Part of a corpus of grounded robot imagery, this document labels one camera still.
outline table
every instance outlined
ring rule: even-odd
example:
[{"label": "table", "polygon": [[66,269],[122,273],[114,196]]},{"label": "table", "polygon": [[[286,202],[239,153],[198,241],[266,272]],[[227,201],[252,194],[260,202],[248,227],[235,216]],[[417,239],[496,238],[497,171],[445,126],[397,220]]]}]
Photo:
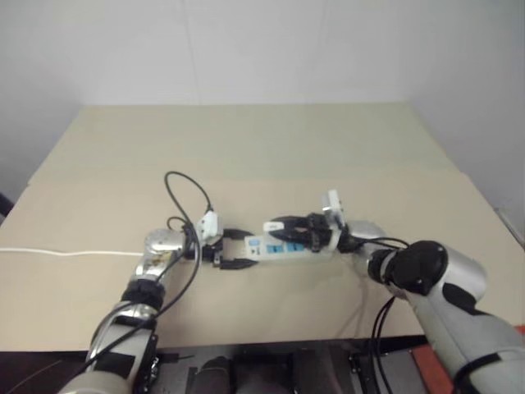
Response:
[{"label": "table", "polygon": [[[31,178],[0,227],[0,247],[140,252],[145,235],[178,214],[162,177],[195,177],[226,226],[320,211],[336,188],[348,220],[407,241],[432,239],[487,270],[480,309],[523,323],[523,250],[471,181],[404,103],[87,107]],[[173,189],[193,219],[203,198]],[[138,258],[0,254],[0,350],[85,350],[120,299]],[[192,263],[176,268],[168,296]],[[208,265],[159,321],[161,347],[368,337],[389,297],[352,257]],[[422,333],[396,302],[385,336]]]}]

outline white cable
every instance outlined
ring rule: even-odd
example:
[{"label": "white cable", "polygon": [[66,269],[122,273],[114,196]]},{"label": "white cable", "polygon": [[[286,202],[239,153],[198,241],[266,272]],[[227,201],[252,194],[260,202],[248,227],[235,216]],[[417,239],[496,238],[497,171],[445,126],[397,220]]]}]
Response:
[{"label": "white cable", "polygon": [[117,250],[82,250],[80,252],[58,252],[56,250],[33,249],[33,248],[0,248],[0,253],[38,253],[50,254],[52,256],[70,257],[70,256],[85,256],[87,254],[110,254],[114,256],[142,256],[142,253],[136,252],[120,252]]}]

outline white power strip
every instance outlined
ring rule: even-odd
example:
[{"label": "white power strip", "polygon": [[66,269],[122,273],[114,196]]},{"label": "white power strip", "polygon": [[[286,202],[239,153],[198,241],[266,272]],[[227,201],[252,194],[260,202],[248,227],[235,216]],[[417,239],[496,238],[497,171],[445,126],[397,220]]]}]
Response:
[{"label": "white power strip", "polygon": [[247,236],[244,238],[246,258],[264,260],[311,259],[315,256],[330,256],[331,252],[313,253],[302,244],[277,240],[270,236]]}]

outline white wall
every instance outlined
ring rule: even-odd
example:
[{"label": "white wall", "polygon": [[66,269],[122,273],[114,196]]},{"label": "white wall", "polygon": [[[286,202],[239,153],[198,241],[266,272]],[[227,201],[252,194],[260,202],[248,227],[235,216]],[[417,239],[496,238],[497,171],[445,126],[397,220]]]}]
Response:
[{"label": "white wall", "polygon": [[523,230],[523,23],[523,0],[4,0],[0,190],[84,103],[409,99]]},{"label": "white wall", "polygon": [[404,2],[398,13],[409,101],[525,234],[525,2]]}]

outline black strap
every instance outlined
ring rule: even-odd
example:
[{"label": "black strap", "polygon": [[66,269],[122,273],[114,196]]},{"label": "black strap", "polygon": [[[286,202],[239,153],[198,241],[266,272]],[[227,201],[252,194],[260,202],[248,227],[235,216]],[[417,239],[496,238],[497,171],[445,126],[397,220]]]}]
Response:
[{"label": "black strap", "polygon": [[488,364],[497,363],[499,361],[501,361],[500,355],[497,353],[491,353],[465,364],[454,377],[454,388],[461,388],[466,383],[465,379],[468,378],[472,372],[483,368]]}]

